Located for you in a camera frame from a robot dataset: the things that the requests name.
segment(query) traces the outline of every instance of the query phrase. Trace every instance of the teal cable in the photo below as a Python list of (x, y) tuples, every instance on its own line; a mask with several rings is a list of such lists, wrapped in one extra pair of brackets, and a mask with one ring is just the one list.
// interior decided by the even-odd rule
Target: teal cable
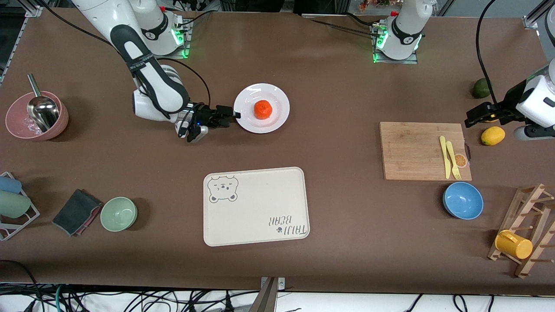
[(56, 289), (56, 309), (58, 309), (58, 312), (62, 312), (62, 310), (60, 309), (60, 290), (62, 289), (62, 286), (58, 286), (58, 289)]

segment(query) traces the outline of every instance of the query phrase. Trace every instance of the yellow mug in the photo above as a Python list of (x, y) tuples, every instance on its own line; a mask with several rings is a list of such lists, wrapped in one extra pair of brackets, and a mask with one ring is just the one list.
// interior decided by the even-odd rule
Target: yellow mug
[(503, 230), (495, 237), (495, 248), (515, 258), (525, 259), (532, 253), (532, 242), (517, 234)]

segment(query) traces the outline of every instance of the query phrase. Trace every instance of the bowl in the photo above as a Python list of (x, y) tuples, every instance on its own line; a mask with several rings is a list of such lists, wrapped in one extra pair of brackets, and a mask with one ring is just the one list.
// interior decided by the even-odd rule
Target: bowl
[(116, 197), (104, 205), (100, 212), (102, 226), (110, 232), (119, 232), (130, 227), (137, 219), (135, 204), (126, 197)]
[(49, 97), (58, 106), (59, 117), (54, 125), (46, 132), (41, 132), (38, 126), (27, 114), (27, 104), (35, 97), (33, 92), (27, 93), (9, 107), (6, 113), (6, 128), (16, 138), (33, 141), (50, 140), (62, 133), (68, 125), (69, 115), (62, 101), (53, 93), (41, 91), (41, 95)]
[(443, 206), (454, 217), (472, 220), (482, 213), (484, 201), (480, 191), (472, 184), (455, 182), (445, 190)]

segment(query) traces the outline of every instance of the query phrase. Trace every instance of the mug handle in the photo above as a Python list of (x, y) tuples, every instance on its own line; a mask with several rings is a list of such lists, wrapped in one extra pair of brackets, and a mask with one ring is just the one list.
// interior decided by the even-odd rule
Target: mug handle
[(510, 239), (511, 241), (513, 241), (513, 243), (518, 243), (518, 239), (516, 239), (516, 237), (514, 237), (513, 235), (509, 235), (509, 233), (507, 232), (503, 232), (500, 233), (502, 236), (505, 236), (506, 238)]

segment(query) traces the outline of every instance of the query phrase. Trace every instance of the brown tabletop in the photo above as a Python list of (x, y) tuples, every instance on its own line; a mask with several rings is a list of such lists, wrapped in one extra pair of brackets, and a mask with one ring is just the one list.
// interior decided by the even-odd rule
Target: brown tabletop
[[(94, 31), (77, 11), (60, 9)], [(347, 17), (328, 22), (364, 30)], [(481, 124), (464, 129), (473, 185), (483, 214), (458, 220), (441, 204), (448, 183), (385, 181), (380, 121), (462, 123), (479, 104), (469, 88), (482, 77), (474, 18), (431, 18), (418, 65), (374, 64), (369, 39), (288, 13), (213, 13), (197, 23), (185, 62), (206, 80), (212, 105), (233, 105), (254, 83), (279, 86), (291, 113), (275, 132), (238, 124), (211, 130), (198, 144), (170, 123), (133, 115), (135, 86), (113, 48), (48, 12), (30, 19), (6, 80), (0, 115), (30, 91), (66, 104), (70, 124), (49, 142), (26, 142), (0, 129), (0, 169), (22, 181), (41, 216), (0, 244), (42, 283), (256, 289), (261, 276), (284, 276), (307, 291), (553, 294), (555, 267), (536, 264), (526, 280), (510, 261), (486, 255), (515, 188), (554, 184), (555, 140), (520, 142), (504, 126), (498, 146), (479, 143)], [(487, 19), (482, 56), (497, 97), (546, 64), (535, 31), (520, 19)], [(199, 79), (174, 66), (194, 101)], [(311, 233), (306, 239), (211, 248), (203, 242), (202, 182), (209, 173), (298, 166), (304, 170)], [(120, 233), (97, 219), (70, 238), (51, 221), (76, 188), (104, 202), (133, 199), (137, 222)], [(555, 256), (552, 251), (545, 258)], [(0, 266), (0, 280), (26, 281)]]

